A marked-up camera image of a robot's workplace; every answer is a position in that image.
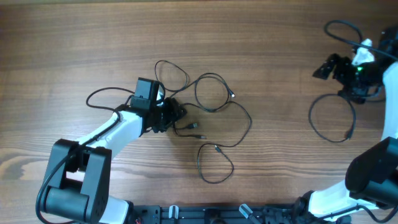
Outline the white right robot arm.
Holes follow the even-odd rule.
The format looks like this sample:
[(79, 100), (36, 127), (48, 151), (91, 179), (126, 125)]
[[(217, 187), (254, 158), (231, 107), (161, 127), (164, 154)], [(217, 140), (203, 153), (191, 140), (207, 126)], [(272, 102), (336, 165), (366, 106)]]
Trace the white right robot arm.
[(374, 222), (385, 223), (397, 214), (397, 26), (384, 29), (373, 46), (353, 24), (345, 22), (357, 41), (332, 34), (333, 24), (325, 24), (325, 34), (351, 45), (353, 54), (331, 54), (313, 76), (340, 83), (336, 96), (350, 109), (382, 103), (382, 109), (370, 113), (380, 123), (381, 139), (351, 162), (342, 181), (298, 198), (290, 208), (290, 222), (350, 223), (352, 213), (364, 211)]

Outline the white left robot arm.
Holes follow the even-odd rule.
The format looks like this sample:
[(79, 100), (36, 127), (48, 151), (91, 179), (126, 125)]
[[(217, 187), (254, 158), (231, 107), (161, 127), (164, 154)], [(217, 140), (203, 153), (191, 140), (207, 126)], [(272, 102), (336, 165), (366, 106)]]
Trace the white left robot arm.
[(139, 223), (134, 204), (109, 195), (111, 161), (144, 133), (165, 132), (187, 111), (164, 85), (139, 78), (127, 101), (111, 118), (77, 140), (59, 139), (52, 146), (35, 212), (66, 218), (67, 223)]

